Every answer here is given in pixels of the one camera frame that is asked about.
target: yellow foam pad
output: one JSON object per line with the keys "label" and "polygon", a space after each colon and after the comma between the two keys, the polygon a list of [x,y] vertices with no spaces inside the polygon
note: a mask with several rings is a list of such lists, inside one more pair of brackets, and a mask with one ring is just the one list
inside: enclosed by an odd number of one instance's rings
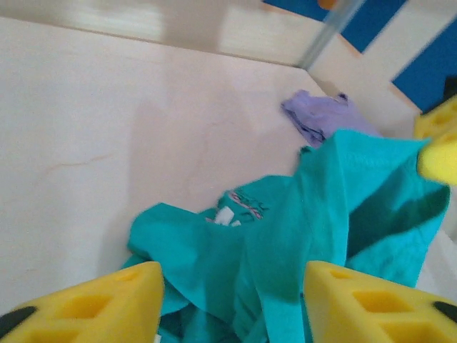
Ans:
{"label": "yellow foam pad", "polygon": [[308,263],[304,289],[314,343],[457,342],[442,297],[326,262]]}
{"label": "yellow foam pad", "polygon": [[419,154],[418,173],[426,179],[457,185],[457,96],[418,116],[414,136],[432,138]]}
{"label": "yellow foam pad", "polygon": [[152,343],[163,298],[160,264],[145,262],[22,304],[38,310],[1,343]]}

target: crumpled fabric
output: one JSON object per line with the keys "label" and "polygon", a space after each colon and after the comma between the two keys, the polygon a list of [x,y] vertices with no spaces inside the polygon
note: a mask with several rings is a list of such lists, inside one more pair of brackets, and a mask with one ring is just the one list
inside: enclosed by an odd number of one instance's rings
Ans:
{"label": "crumpled fabric", "polygon": [[281,108],[314,148],[320,147],[339,129],[381,136],[343,93],[331,98],[311,96],[309,92],[301,90],[285,100]]}
{"label": "crumpled fabric", "polygon": [[[310,260],[414,287],[450,198],[416,172],[426,143],[338,131],[320,149],[303,148],[292,177],[229,190],[216,209],[141,213],[125,267],[161,263],[162,342],[312,342]],[[221,207],[241,225],[211,222]]]}

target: purple cloth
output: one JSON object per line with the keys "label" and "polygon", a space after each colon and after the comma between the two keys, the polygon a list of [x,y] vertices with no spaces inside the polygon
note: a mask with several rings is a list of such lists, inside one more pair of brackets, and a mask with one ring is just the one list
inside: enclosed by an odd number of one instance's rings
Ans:
{"label": "purple cloth", "polygon": [[281,107],[314,148],[320,147],[323,141],[339,129],[381,136],[343,93],[331,98],[310,96],[307,91],[298,91],[289,100],[285,100]]}

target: teal shirt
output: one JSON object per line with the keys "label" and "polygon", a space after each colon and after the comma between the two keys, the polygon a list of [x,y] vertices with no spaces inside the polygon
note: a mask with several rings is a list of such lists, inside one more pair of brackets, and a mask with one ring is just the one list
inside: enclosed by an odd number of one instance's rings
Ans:
{"label": "teal shirt", "polygon": [[322,260],[415,286],[450,190],[422,179],[426,141],[338,131],[292,177],[227,191],[232,223],[158,204],[134,221],[125,267],[161,263],[163,342],[311,342],[303,278]]}

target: blue panel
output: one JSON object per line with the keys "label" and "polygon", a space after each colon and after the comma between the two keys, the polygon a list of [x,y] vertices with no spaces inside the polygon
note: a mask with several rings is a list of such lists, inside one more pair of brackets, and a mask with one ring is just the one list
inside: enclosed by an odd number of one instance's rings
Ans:
{"label": "blue panel", "polygon": [[319,21],[323,21],[328,13],[318,5],[317,0],[264,0],[263,2]]}
{"label": "blue panel", "polygon": [[393,83],[425,111],[443,97],[448,75],[457,75],[457,19]]}
{"label": "blue panel", "polygon": [[[317,0],[264,0],[265,3],[322,21],[328,11]],[[366,0],[342,32],[360,52],[373,41],[406,0]]]}
{"label": "blue panel", "polygon": [[342,32],[343,37],[363,52],[405,2],[406,0],[366,0]]}

